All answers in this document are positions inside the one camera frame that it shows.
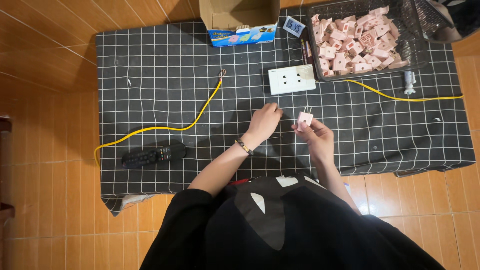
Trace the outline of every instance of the pile of pink plugs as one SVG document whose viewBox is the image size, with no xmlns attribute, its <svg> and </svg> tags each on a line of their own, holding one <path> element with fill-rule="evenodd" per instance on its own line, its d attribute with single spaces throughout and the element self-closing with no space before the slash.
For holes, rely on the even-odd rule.
<svg viewBox="0 0 480 270">
<path fill-rule="evenodd" d="M 388 6 L 369 11 L 358 19 L 332 18 L 321 21 L 312 17 L 320 67 L 325 77 L 365 73 L 408 65 L 395 51 L 400 33 L 385 14 Z"/>
</svg>

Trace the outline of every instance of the table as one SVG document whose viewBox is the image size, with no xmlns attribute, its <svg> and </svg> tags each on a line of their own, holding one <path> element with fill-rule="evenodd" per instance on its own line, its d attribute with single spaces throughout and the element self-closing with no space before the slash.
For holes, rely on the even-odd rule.
<svg viewBox="0 0 480 270">
<path fill-rule="evenodd" d="M 304 9 L 280 12 L 306 23 Z M 271 96 L 267 71 L 301 65 L 300 40 L 278 28 L 272 43 L 213 48 L 202 21 L 109 31 L 96 36 L 100 143 L 149 126 L 185 127 L 227 70 L 199 122 L 191 129 L 156 130 L 101 149 L 101 196 L 114 215 L 126 195 L 183 190 L 212 159 L 243 134 L 252 113 L 277 102 L 284 116 L 276 132 L 247 158 L 233 180 L 304 172 L 316 177 L 307 145 L 290 125 L 305 106 L 335 133 L 335 164 L 341 175 L 449 170 L 473 164 L 475 156 L 463 100 L 404 102 L 357 84 L 317 83 L 315 90 Z M 410 98 L 461 93 L 450 45 L 429 44 L 432 61 L 417 72 Z M 400 73 L 360 79 L 395 97 L 405 97 Z M 179 161 L 123 170 L 123 154 L 182 142 Z"/>
</svg>

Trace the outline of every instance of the digital clock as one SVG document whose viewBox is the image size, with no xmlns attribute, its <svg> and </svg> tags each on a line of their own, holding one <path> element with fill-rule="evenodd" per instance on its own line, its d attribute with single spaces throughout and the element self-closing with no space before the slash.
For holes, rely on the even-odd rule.
<svg viewBox="0 0 480 270">
<path fill-rule="evenodd" d="M 285 29 L 289 33 L 292 33 L 296 37 L 300 37 L 304 28 L 304 24 L 290 16 L 287 17 L 287 19 L 285 20 L 285 24 L 283 24 L 283 29 Z"/>
</svg>

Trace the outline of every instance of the black shirt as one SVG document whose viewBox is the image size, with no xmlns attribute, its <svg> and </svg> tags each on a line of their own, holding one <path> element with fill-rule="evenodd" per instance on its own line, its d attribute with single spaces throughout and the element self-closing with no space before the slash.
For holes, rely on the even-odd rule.
<svg viewBox="0 0 480 270">
<path fill-rule="evenodd" d="M 443 267 L 397 228 L 297 175 L 227 186 L 216 198 L 177 193 L 141 269 Z"/>
</svg>

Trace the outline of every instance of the beaded bracelet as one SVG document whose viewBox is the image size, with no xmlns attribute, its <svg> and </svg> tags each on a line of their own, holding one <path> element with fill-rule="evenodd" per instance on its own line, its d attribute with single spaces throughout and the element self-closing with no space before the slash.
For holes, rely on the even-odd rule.
<svg viewBox="0 0 480 270">
<path fill-rule="evenodd" d="M 247 151 L 249 156 L 253 156 L 253 151 L 248 149 L 248 147 L 240 140 L 240 138 L 237 138 L 235 140 L 235 142 L 240 144 L 240 146 L 243 148 L 243 150 Z"/>
</svg>

